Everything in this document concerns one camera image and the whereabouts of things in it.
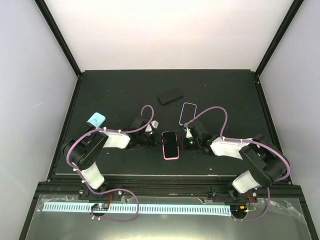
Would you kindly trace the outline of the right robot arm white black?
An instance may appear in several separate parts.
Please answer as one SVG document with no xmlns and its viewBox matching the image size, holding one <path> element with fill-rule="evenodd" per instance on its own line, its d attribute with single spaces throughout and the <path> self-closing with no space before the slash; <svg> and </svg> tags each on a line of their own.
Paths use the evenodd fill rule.
<svg viewBox="0 0 320 240">
<path fill-rule="evenodd" d="M 246 171 L 239 174 L 222 190 L 231 202 L 240 201 L 248 191 L 270 187 L 290 174 L 286 157 L 263 135 L 255 138 L 236 139 L 211 135 L 199 120 L 183 124 L 185 136 L 179 141 L 183 150 L 200 151 L 205 155 L 241 160 Z"/>
</svg>

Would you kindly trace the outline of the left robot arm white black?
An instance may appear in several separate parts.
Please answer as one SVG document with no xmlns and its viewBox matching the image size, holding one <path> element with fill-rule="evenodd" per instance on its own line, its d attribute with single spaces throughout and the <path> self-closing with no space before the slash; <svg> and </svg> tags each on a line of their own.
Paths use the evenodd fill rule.
<svg viewBox="0 0 320 240">
<path fill-rule="evenodd" d="M 167 140 L 157 131 L 156 120 L 138 116 L 125 129 L 99 128 L 90 122 L 82 125 L 62 147 L 66 162 L 88 184 L 89 193 L 97 200 L 108 192 L 107 183 L 97 166 L 103 148 L 138 150 L 163 145 Z"/>
</svg>

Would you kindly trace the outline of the black phone case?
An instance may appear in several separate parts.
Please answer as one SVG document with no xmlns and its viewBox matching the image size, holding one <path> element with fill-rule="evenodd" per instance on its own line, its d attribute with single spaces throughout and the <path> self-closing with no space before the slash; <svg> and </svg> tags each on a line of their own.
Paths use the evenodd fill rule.
<svg viewBox="0 0 320 240">
<path fill-rule="evenodd" d="M 182 98 L 183 96 L 184 93 L 180 88 L 173 88 L 159 94 L 157 99 L 162 105 L 166 105 Z"/>
</svg>

